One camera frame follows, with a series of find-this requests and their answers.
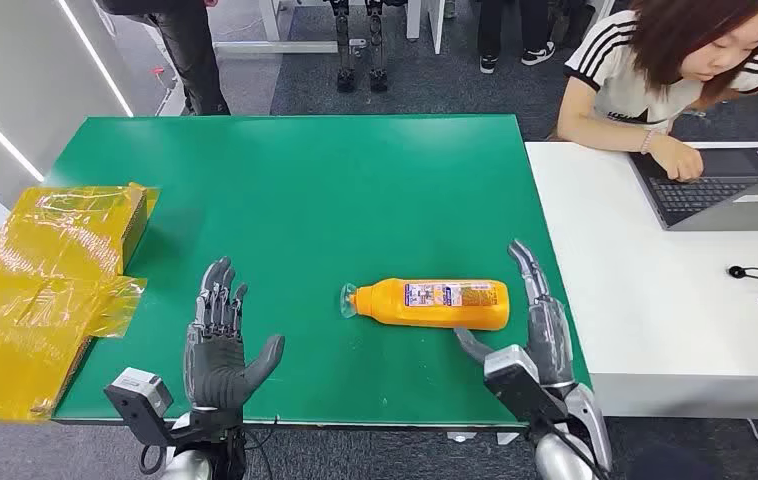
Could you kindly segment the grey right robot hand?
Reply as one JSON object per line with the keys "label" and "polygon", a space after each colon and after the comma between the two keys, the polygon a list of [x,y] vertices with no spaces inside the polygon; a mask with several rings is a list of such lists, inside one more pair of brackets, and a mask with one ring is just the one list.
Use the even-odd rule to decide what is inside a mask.
{"label": "grey right robot hand", "polygon": [[527,344],[498,353],[465,328],[454,334],[461,348],[483,366],[485,385],[497,398],[510,393],[530,397],[545,393],[563,401],[577,387],[572,346],[563,304],[550,294],[546,276],[533,253],[520,241],[508,246],[525,282],[528,301]]}

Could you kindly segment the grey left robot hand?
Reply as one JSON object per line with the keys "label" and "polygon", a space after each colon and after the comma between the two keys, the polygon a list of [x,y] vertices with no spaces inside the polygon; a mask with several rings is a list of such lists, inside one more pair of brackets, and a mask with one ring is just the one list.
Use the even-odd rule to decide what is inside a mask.
{"label": "grey left robot hand", "polygon": [[258,356],[248,362],[242,335],[247,285],[234,286],[231,260],[211,263],[202,276],[194,319],[186,331],[184,386],[196,409],[240,411],[279,365],[285,337],[268,337]]}

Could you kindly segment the person's right hand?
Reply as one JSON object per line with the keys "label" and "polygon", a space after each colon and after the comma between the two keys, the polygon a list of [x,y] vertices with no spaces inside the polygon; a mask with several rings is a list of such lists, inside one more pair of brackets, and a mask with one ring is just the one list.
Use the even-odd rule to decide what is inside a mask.
{"label": "person's right hand", "polygon": [[653,134],[646,141],[645,151],[671,180],[687,182],[696,180],[703,174],[704,164],[700,152],[669,135]]}

